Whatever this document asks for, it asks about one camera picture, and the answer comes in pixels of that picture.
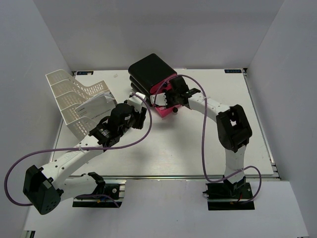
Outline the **black pink drawer organizer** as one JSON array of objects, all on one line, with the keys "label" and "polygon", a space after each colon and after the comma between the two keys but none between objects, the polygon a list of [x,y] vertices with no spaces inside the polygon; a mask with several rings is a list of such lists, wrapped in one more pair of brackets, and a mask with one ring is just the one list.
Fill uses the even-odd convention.
[{"label": "black pink drawer organizer", "polygon": [[178,77],[177,72],[154,53],[130,65],[128,73],[131,87],[146,95],[150,105],[155,93],[170,93],[177,86],[185,85],[183,77]]}]

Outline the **white Canon safety booklet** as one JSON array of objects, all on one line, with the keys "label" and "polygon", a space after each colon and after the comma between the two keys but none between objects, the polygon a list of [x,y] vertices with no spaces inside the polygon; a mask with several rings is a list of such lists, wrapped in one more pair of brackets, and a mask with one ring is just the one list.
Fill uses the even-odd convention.
[{"label": "white Canon safety booklet", "polygon": [[116,104],[115,97],[107,90],[83,102],[75,108],[75,111],[79,118],[86,117],[99,123],[102,118],[110,115],[111,110],[115,108]]}]

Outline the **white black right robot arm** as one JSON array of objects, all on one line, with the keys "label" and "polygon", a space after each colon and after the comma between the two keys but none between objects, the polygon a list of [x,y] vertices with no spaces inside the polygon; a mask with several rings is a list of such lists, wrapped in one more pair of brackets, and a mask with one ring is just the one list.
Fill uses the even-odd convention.
[{"label": "white black right robot arm", "polygon": [[[199,85],[199,89],[190,89],[184,80],[185,75],[170,79],[171,90],[167,98],[173,103],[186,106],[204,115],[202,130],[202,167],[209,183],[224,182],[224,193],[231,198],[242,191],[246,182],[244,173],[244,156],[246,147],[253,135],[249,121],[242,106],[227,106],[208,97]],[[225,171],[222,179],[210,180],[205,163],[205,135],[207,119],[216,123],[218,139],[225,149]]]}]

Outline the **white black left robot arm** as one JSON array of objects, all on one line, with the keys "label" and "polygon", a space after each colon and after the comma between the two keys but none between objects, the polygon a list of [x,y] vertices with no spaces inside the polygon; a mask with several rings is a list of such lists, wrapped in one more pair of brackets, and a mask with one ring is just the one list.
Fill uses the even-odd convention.
[{"label": "white black left robot arm", "polygon": [[130,128],[142,129],[147,108],[144,104],[117,104],[73,151],[67,151],[55,162],[40,168],[29,167],[25,174],[23,193],[41,215],[51,212],[63,200],[86,194],[99,198],[105,181],[95,172],[76,179],[69,176],[94,157],[114,146]]}]

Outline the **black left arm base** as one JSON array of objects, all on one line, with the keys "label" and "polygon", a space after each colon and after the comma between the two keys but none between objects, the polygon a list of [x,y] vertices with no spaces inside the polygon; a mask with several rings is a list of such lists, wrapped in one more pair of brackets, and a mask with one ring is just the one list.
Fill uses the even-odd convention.
[{"label": "black left arm base", "polygon": [[74,198],[74,208],[119,208],[125,192],[123,182],[109,182],[95,172],[88,173],[95,181],[95,188],[91,194],[79,195]]}]

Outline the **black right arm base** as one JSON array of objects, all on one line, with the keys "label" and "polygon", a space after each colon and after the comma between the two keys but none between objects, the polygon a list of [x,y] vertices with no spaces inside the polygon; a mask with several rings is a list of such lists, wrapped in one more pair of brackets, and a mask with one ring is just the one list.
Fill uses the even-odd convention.
[{"label": "black right arm base", "polygon": [[251,185],[246,176],[235,183],[224,180],[219,183],[207,183],[203,196],[207,199],[209,211],[255,210]]}]

